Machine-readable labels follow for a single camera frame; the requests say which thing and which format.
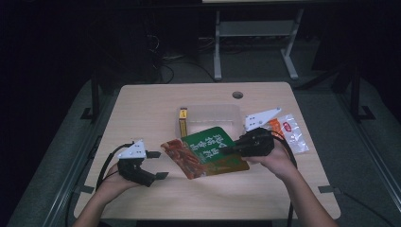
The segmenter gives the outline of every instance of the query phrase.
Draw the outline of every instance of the orange and white package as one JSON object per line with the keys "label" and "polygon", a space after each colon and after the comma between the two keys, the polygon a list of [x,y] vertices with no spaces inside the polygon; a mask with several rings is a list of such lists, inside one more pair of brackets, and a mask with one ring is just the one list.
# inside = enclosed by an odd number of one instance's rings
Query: orange and white package
{"label": "orange and white package", "polygon": [[293,153],[301,153],[309,150],[301,129],[292,114],[274,118],[264,128],[278,132],[285,137]]}

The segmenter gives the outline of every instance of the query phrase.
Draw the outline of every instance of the person's right hand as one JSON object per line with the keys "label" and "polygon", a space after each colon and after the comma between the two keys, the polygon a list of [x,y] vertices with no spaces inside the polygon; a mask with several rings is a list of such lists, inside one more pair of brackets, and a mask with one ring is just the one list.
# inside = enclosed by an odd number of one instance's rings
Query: person's right hand
{"label": "person's right hand", "polygon": [[284,149],[283,145],[274,139],[274,149],[267,156],[255,156],[255,157],[242,157],[242,160],[251,163],[260,163],[266,167],[277,178],[283,180],[286,176],[289,176],[292,171],[296,170],[294,164],[289,160],[288,153]]}

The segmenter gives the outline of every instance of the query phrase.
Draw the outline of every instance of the forearm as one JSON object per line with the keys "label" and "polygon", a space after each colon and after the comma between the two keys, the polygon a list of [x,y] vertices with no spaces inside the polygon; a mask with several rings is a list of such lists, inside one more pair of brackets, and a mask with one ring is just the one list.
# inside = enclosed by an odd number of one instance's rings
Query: forearm
{"label": "forearm", "polygon": [[283,182],[303,226],[338,226],[322,207],[298,170],[293,170]]}
{"label": "forearm", "polygon": [[94,194],[83,208],[73,226],[97,227],[106,204],[100,201],[97,194]]}

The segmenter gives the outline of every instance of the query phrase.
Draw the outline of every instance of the clear plastic box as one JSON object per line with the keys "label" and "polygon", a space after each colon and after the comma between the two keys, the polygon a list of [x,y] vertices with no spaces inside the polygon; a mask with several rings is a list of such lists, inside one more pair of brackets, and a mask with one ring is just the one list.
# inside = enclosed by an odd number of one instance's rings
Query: clear plastic box
{"label": "clear plastic box", "polygon": [[[187,109],[187,134],[204,131],[216,126],[222,127],[232,140],[237,140],[244,132],[239,106],[232,104],[218,105],[190,105],[182,106]],[[179,112],[177,110],[176,136],[181,137],[179,126]]]}

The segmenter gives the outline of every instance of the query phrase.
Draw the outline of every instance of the table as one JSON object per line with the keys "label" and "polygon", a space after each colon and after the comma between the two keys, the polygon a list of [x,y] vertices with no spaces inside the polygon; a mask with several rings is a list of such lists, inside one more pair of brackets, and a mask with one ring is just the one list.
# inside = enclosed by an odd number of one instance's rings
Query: table
{"label": "table", "polygon": [[[241,92],[241,99],[233,98]],[[127,85],[121,89],[85,185],[95,187],[107,156],[115,148],[143,138],[147,150],[175,138],[177,108],[194,104],[235,104],[242,116],[281,107],[280,115],[293,114],[309,151],[296,155],[298,166],[324,208],[338,218],[340,209],[290,86],[284,82]],[[111,165],[117,162],[116,157]],[[165,154],[142,164],[146,171],[169,172],[151,187],[135,187],[106,206],[103,218],[132,219],[280,219],[287,218],[289,198],[284,184],[261,165],[248,171],[187,180]],[[91,194],[80,193],[77,217]]]}

